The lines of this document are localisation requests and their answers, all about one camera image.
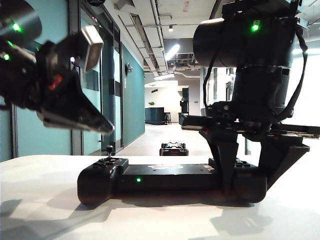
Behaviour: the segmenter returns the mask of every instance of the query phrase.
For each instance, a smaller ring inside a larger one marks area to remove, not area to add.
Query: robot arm
[[[0,5],[0,95],[10,104],[37,112],[45,126],[111,134],[112,123],[84,95],[79,74],[69,70],[70,58],[85,71],[99,62],[103,40],[94,26],[66,37],[58,44],[47,41],[35,56],[22,47],[42,31],[39,17],[24,0]]]

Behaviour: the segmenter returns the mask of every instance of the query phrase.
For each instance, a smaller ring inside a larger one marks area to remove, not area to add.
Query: floor
[[[189,156],[211,156],[207,141],[197,132],[182,130],[173,122],[168,125],[145,125],[145,133],[132,142],[117,156],[159,156],[162,143],[185,143]],[[106,152],[96,151],[92,155],[104,156]]]

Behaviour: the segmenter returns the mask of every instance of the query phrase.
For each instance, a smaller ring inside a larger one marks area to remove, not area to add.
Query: controller
[[[113,146],[107,146],[107,158],[81,171],[77,180],[77,194],[81,203],[97,206],[110,199],[117,188],[117,178],[124,173],[129,160],[112,157]]]
[[[260,202],[267,192],[266,175],[238,158],[222,164],[210,158],[205,164],[129,165],[128,159],[112,157],[112,150],[108,146],[107,158],[80,173],[77,191],[84,205],[98,206],[117,192],[220,190],[249,203]]]

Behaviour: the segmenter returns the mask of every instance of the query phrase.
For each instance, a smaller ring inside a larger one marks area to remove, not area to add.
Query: white table
[[[319,240],[319,147],[250,207],[219,195],[126,195],[88,210],[77,178],[98,156],[33,155],[1,166],[2,240]],[[205,163],[207,157],[128,157],[131,164]]]

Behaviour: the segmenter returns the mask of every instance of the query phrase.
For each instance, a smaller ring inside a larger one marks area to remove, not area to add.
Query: stool
[[[171,112],[164,113],[165,124],[171,124]]]

